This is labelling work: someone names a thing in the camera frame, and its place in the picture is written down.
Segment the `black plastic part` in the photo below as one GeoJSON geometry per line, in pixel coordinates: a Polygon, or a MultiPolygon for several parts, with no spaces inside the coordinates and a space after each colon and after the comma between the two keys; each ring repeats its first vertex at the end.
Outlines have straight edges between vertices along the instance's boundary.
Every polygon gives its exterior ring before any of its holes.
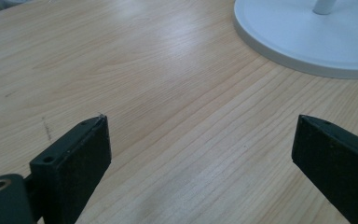
{"type": "Polygon", "coordinates": [[[111,158],[105,116],[77,124],[34,158],[30,186],[39,190],[45,223],[75,223],[111,158]]]}
{"type": "Polygon", "coordinates": [[[358,224],[358,136],[301,115],[293,162],[352,224],[358,224]]]}
{"type": "Polygon", "coordinates": [[[0,224],[32,224],[31,207],[20,175],[0,176],[0,224]]]}
{"type": "Polygon", "coordinates": [[[32,216],[36,222],[43,216],[42,193],[34,183],[32,175],[28,175],[25,179],[25,187],[27,188],[29,203],[32,208],[32,216]]]}

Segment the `white lamp base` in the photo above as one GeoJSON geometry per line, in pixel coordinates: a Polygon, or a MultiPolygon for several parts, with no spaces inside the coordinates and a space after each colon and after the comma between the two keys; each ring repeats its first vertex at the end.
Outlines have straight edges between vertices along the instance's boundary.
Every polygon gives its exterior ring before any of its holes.
{"type": "Polygon", "coordinates": [[[328,15],[310,0],[236,0],[240,37],[272,61],[298,71],[358,78],[358,0],[337,0],[328,15]]]}

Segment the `wood grain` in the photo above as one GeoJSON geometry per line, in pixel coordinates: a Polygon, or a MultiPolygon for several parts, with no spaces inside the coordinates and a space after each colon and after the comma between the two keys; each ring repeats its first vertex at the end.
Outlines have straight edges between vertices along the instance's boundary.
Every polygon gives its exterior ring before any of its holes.
{"type": "Polygon", "coordinates": [[[36,1],[0,11],[0,175],[83,119],[113,164],[77,223],[348,223],[292,163],[307,114],[358,134],[358,80],[280,66],[233,0],[36,1]]]}

